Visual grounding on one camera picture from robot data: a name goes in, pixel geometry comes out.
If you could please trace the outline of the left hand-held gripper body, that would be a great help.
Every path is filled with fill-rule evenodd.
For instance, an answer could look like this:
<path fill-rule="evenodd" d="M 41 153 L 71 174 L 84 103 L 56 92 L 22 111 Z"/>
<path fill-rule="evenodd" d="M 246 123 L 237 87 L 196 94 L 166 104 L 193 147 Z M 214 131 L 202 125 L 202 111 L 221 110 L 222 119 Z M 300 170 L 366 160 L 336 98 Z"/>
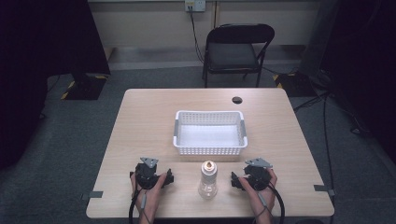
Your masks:
<path fill-rule="evenodd" d="M 135 185 L 142 189 L 152 189 L 158 182 L 159 176 L 156 175 L 157 159 L 141 157 L 135 170 L 130 175 L 135 175 Z"/>

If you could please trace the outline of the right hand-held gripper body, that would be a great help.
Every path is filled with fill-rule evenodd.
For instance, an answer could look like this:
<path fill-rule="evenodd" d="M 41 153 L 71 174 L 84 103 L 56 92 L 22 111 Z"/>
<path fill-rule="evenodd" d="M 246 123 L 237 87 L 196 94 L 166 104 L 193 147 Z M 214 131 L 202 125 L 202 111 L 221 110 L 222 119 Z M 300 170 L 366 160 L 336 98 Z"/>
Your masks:
<path fill-rule="evenodd" d="M 247 166 L 244 168 L 244 172 L 247 175 L 248 184 L 255 190 L 266 189 L 271 180 L 267 169 L 272 168 L 272 165 L 262 158 L 246 160 L 245 164 Z"/>

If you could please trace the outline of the clear plastic bottle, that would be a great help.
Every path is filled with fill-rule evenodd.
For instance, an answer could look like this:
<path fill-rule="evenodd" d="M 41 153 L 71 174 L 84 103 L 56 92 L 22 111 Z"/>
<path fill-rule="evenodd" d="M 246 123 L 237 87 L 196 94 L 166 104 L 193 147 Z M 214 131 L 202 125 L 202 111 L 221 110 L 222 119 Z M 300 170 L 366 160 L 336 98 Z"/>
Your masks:
<path fill-rule="evenodd" d="M 205 161 L 201 166 L 201 182 L 198 192 L 203 199 L 210 200 L 217 195 L 218 167 L 213 161 Z"/>

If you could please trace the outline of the white plastic basket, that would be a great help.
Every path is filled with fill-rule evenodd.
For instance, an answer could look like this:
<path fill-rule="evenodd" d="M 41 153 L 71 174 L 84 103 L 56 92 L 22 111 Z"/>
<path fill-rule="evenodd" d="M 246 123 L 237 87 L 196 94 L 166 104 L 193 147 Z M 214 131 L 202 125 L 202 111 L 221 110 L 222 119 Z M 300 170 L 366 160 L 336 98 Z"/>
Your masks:
<path fill-rule="evenodd" d="M 248 146 L 241 111 L 176 113 L 173 144 L 180 155 L 237 156 Z"/>

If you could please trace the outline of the person's left hand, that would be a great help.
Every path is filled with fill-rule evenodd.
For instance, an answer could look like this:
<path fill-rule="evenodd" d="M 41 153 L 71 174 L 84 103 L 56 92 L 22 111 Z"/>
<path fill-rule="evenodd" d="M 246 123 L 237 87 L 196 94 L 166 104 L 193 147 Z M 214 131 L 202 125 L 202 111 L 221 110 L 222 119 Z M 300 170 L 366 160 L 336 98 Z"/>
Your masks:
<path fill-rule="evenodd" d="M 149 217 L 155 217 L 159 207 L 161 189 L 163 188 L 166 173 L 162 173 L 159 177 L 157 184 L 152 189 L 142 189 L 140 186 L 135 185 L 135 175 L 130 175 L 133 189 L 132 198 L 139 216 L 145 214 Z"/>

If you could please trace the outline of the person's right hand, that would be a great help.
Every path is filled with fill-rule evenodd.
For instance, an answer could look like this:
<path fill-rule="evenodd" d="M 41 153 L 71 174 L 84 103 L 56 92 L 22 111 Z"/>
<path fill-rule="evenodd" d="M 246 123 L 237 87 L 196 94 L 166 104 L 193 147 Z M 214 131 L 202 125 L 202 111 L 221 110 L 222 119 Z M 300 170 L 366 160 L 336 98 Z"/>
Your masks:
<path fill-rule="evenodd" d="M 244 177 L 239 177 L 238 180 L 248 195 L 250 207 L 255 218 L 269 217 L 275 206 L 275 194 L 269 188 L 255 190 Z"/>

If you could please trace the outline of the grey tape strip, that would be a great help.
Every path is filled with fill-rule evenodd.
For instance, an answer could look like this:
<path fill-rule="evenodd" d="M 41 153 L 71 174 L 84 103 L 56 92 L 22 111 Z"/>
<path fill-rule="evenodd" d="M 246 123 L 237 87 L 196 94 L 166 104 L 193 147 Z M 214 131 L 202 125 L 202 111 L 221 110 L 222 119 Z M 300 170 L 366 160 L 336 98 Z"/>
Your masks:
<path fill-rule="evenodd" d="M 81 195 L 81 200 L 88 201 L 90 198 L 102 198 L 103 191 L 90 191 Z"/>
<path fill-rule="evenodd" d="M 328 189 L 326 186 L 324 185 L 315 185 L 314 186 L 314 190 L 315 191 L 322 191 L 322 192 L 327 192 L 331 197 L 334 196 L 336 194 L 334 189 Z"/>

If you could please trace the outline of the black stand base striped tape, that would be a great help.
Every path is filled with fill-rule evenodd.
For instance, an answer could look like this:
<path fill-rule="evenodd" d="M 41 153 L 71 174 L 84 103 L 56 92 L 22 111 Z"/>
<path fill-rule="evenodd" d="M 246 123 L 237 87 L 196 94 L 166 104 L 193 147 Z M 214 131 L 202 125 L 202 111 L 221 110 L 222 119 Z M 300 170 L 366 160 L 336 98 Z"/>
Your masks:
<path fill-rule="evenodd" d="M 305 75 L 273 75 L 273 80 L 276 86 L 283 89 L 289 97 L 310 97 L 316 95 L 310 79 Z"/>
<path fill-rule="evenodd" d="M 73 80 L 63 93 L 62 100 L 97 100 L 107 81 L 107 76 L 85 76 L 82 81 Z"/>

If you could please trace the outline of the black folding chair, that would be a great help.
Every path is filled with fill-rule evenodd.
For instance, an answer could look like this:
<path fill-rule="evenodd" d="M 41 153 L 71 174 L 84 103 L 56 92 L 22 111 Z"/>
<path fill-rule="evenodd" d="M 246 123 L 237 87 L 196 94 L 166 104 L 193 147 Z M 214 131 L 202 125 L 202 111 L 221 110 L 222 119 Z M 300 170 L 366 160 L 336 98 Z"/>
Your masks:
<path fill-rule="evenodd" d="M 256 74 L 259 86 L 266 50 L 275 37 L 268 24 L 223 24 L 211 30 L 205 42 L 202 79 L 208 74 Z"/>

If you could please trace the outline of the dark curtain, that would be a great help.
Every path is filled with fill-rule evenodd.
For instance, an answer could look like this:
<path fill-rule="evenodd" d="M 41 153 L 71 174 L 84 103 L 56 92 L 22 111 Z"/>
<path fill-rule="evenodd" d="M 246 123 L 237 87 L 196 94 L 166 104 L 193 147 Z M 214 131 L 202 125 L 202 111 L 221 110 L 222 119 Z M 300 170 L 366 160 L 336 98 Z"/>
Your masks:
<path fill-rule="evenodd" d="M 340 0 L 323 66 L 396 160 L 396 0 Z"/>

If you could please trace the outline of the black curtain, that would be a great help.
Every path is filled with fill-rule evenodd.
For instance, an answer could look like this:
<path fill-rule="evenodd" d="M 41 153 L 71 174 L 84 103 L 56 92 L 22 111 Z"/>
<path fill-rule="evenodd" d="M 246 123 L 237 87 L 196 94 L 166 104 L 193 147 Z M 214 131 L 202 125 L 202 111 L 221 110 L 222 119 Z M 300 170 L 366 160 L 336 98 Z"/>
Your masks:
<path fill-rule="evenodd" d="M 88 0 L 0 0 L 0 171 L 24 153 L 49 77 L 108 72 Z"/>

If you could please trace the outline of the white wall outlet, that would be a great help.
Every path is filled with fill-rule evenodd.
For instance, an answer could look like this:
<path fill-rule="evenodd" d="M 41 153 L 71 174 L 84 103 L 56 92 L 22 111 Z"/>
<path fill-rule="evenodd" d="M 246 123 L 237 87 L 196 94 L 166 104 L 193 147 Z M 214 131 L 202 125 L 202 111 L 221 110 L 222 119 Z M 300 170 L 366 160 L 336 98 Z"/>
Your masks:
<path fill-rule="evenodd" d="M 184 3 L 187 12 L 205 12 L 206 0 L 185 0 Z"/>

